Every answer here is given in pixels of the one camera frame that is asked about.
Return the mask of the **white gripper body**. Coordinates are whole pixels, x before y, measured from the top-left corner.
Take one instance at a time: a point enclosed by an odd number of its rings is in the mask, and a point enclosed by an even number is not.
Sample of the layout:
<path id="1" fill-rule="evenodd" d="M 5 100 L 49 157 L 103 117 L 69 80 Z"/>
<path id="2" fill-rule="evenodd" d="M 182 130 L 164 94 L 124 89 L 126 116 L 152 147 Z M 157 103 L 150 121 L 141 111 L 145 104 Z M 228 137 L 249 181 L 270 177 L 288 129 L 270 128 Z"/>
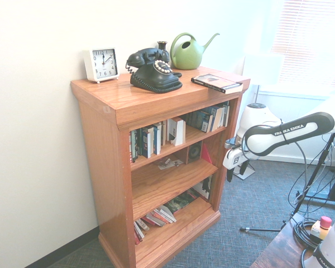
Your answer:
<path id="1" fill-rule="evenodd" d="M 242 149 L 237 147 L 227 151 L 223 160 L 223 166 L 226 169 L 234 169 L 245 161 L 247 161 L 247 158 L 243 155 Z"/>

